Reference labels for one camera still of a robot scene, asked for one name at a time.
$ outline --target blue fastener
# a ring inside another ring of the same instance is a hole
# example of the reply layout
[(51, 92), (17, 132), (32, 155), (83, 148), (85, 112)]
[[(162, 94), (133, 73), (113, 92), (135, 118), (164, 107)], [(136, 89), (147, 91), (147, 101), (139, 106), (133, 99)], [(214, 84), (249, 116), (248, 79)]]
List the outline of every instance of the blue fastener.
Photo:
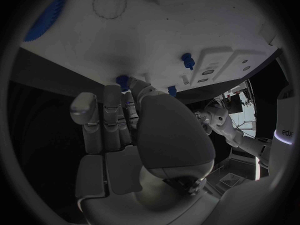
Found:
[(192, 71), (193, 66), (195, 65), (195, 61), (194, 59), (192, 59), (192, 55), (190, 53), (185, 53), (182, 55), (181, 59), (184, 63), (184, 66)]
[(169, 87), (167, 88), (167, 90), (168, 90), (168, 93), (169, 93), (172, 97), (176, 97), (176, 92), (177, 92), (177, 90), (176, 90), (176, 87), (175, 87), (175, 86), (169, 86)]
[(127, 84), (128, 80), (129, 80), (129, 77), (126, 75), (118, 76), (116, 78), (116, 83), (121, 86), (122, 92), (128, 91), (128, 89), (129, 89), (128, 84)]

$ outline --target purple light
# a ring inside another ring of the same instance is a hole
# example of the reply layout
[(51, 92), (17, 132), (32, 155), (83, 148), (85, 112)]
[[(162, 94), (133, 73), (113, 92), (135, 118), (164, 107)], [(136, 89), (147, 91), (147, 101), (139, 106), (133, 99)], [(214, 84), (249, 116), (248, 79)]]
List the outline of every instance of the purple light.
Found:
[(285, 143), (285, 144), (292, 145), (292, 143), (291, 143), (291, 142), (289, 142), (289, 141), (285, 141), (285, 140), (283, 140), (282, 138), (280, 138), (280, 137), (277, 135), (277, 133), (276, 133), (276, 130), (275, 130), (275, 132), (274, 132), (274, 137), (275, 137), (275, 138), (277, 138), (279, 141), (281, 141), (281, 142)]

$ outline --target logo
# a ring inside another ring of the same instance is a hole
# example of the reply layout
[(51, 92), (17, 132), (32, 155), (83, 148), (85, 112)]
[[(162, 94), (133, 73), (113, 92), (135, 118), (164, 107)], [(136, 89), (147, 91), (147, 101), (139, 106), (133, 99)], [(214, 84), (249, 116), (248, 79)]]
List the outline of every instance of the logo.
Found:
[(292, 137), (293, 136), (293, 131), (290, 130), (282, 130), (282, 135), (286, 135), (287, 137)]

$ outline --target light strip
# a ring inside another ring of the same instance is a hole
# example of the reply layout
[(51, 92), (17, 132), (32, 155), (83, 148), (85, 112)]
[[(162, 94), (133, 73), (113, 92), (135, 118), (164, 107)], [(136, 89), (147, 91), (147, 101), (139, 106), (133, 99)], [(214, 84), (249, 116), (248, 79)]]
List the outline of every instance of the light strip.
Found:
[(255, 157), (255, 181), (259, 180), (261, 178), (261, 166), (259, 165), (259, 158)]
[(279, 141), (285, 143), (285, 144), (292, 145), (292, 143), (291, 143), (290, 141), (285, 141), (285, 140), (283, 140), (282, 138), (280, 138), (280, 137), (277, 135), (276, 130), (275, 130), (275, 132), (274, 132), (274, 137), (277, 138)]

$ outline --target blue object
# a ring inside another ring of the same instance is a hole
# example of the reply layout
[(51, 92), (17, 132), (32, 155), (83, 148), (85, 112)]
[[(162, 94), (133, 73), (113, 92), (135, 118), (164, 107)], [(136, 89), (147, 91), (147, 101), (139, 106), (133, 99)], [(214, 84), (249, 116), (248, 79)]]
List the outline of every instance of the blue object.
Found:
[(176, 97), (176, 92), (177, 92), (177, 90), (176, 90), (176, 87), (175, 87), (175, 86), (169, 86), (169, 87), (167, 88), (167, 90), (168, 90), (168, 93), (169, 93), (172, 97)]
[(129, 80), (129, 77), (126, 75), (118, 76), (116, 78), (116, 83), (121, 86), (122, 92), (128, 91), (128, 89), (129, 89), (128, 84), (127, 84), (128, 80)]
[(190, 53), (183, 54), (181, 59), (187, 69), (190, 69), (191, 71), (194, 69), (193, 66), (195, 65), (195, 61), (192, 59), (192, 55)]
[(42, 36), (57, 20), (66, 0), (54, 0), (35, 21), (27, 33), (24, 42), (30, 42)]

